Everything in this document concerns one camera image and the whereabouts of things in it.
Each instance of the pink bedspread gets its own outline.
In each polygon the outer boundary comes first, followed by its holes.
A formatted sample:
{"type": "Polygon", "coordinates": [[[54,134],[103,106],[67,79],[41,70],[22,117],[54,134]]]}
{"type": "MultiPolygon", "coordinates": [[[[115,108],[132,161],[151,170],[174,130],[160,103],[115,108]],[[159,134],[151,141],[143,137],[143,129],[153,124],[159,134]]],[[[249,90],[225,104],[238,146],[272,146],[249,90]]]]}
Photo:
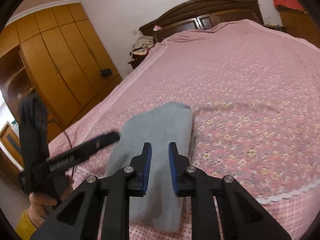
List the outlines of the pink bedspread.
{"type": "MultiPolygon", "coordinates": [[[[194,113],[192,164],[234,176],[298,239],[320,209],[320,51],[249,20],[184,31],[156,44],[143,63],[67,133],[73,146],[168,101],[194,113]]],[[[64,134],[50,145],[68,149],[64,134]]],[[[102,176],[112,148],[75,172],[75,185],[102,176]]],[[[191,239],[190,208],[180,231],[130,225],[130,239],[191,239]]]]}

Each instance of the crown molding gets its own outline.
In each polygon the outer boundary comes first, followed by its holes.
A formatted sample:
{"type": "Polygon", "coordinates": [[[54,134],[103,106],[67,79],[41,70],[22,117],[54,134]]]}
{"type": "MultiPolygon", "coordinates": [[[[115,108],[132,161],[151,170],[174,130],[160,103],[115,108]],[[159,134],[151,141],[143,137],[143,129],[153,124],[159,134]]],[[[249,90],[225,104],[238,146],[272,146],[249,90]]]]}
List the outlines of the crown molding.
{"type": "Polygon", "coordinates": [[[60,0],[60,1],[44,3],[41,5],[35,6],[33,8],[30,8],[28,10],[25,10],[21,13],[18,13],[16,15],[12,16],[10,18],[10,20],[8,21],[8,23],[6,24],[6,26],[16,20],[19,20],[20,18],[27,16],[28,14],[35,13],[37,11],[41,11],[43,9],[47,9],[47,8],[51,8],[51,7],[55,7],[55,6],[59,6],[59,5],[65,5],[65,4],[70,4],[70,3],[79,3],[80,1],[81,0],[60,0]]]}

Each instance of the floral pattern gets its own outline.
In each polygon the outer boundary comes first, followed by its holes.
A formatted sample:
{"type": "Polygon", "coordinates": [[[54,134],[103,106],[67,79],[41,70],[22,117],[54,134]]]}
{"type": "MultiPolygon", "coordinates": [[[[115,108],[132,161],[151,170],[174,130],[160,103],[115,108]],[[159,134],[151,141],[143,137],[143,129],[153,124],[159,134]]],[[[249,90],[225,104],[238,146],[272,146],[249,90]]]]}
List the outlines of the floral pattern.
{"type": "MultiPolygon", "coordinates": [[[[319,84],[320,53],[310,43],[249,20],[220,24],[177,33],[156,44],[146,60],[67,133],[75,146],[120,130],[135,114],[180,101],[194,114],[192,165],[211,176],[232,175],[255,198],[267,198],[319,179],[319,84]]],[[[63,137],[50,144],[52,155],[68,148],[63,137]]],[[[101,150],[81,168],[103,175],[111,150],[101,150]]],[[[319,200],[312,199],[315,208],[300,214],[303,221],[312,221],[319,211],[319,200]]],[[[311,223],[302,225],[296,219],[288,224],[286,213],[276,218],[293,239],[311,223]]],[[[186,219],[180,235],[171,234],[170,239],[187,239],[189,222],[186,219]]],[[[131,239],[149,239],[148,230],[132,225],[131,232],[139,232],[139,237],[133,233],[131,239]]],[[[169,239],[158,235],[153,239],[169,239]]]]}

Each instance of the wardrobe door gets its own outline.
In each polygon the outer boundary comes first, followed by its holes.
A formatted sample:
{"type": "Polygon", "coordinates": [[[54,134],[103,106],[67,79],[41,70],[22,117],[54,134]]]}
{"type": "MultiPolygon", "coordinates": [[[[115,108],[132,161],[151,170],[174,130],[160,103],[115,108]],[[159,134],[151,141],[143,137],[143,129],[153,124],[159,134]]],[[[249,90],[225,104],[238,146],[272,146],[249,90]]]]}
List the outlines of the wardrobe door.
{"type": "Polygon", "coordinates": [[[96,92],[99,92],[108,81],[100,75],[100,67],[91,54],[75,23],[60,27],[66,42],[78,65],[96,92]]]}
{"type": "Polygon", "coordinates": [[[41,34],[21,43],[21,49],[40,96],[68,126],[82,107],[56,69],[41,34]]]}
{"type": "Polygon", "coordinates": [[[81,35],[84,38],[84,41],[87,43],[87,46],[96,59],[99,67],[101,69],[109,68],[112,71],[112,75],[107,77],[107,80],[114,79],[119,73],[113,64],[109,54],[106,49],[103,47],[98,35],[96,34],[94,28],[92,27],[89,20],[84,20],[80,22],[76,22],[81,35]]]}
{"type": "Polygon", "coordinates": [[[20,42],[40,33],[35,14],[29,14],[16,21],[20,42]]]}
{"type": "Polygon", "coordinates": [[[105,99],[112,90],[121,83],[122,78],[120,75],[117,75],[113,80],[111,80],[103,89],[97,93],[94,98],[77,114],[77,116],[72,120],[71,124],[74,124],[76,121],[80,120],[87,112],[99,104],[103,99],[105,99]]]}
{"type": "Polygon", "coordinates": [[[71,15],[68,5],[60,5],[60,6],[52,7],[52,11],[54,13],[54,17],[56,18],[59,26],[75,21],[71,15]]]}
{"type": "Polygon", "coordinates": [[[45,32],[58,26],[56,18],[51,8],[35,13],[40,32],[45,32]]]}
{"type": "Polygon", "coordinates": [[[43,32],[42,37],[62,78],[78,102],[85,106],[96,92],[73,57],[60,29],[43,32]]]}
{"type": "Polygon", "coordinates": [[[76,22],[86,20],[88,18],[81,3],[70,3],[68,4],[68,7],[76,22]]]}
{"type": "Polygon", "coordinates": [[[48,111],[48,134],[47,139],[48,142],[51,142],[54,138],[56,138],[60,133],[65,130],[66,127],[63,126],[62,123],[59,122],[54,113],[47,107],[48,111]]]}
{"type": "Polygon", "coordinates": [[[19,45],[17,24],[13,22],[0,33],[0,58],[19,45]]]}

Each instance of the red cloth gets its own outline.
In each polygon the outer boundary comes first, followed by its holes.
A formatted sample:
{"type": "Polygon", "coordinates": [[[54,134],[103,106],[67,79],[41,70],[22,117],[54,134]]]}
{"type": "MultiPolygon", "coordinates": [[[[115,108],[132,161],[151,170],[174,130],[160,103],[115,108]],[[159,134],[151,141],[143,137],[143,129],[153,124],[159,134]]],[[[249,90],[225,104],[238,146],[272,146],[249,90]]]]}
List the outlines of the red cloth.
{"type": "Polygon", "coordinates": [[[275,6],[281,5],[287,8],[305,11],[302,5],[297,0],[273,0],[275,6]]]}

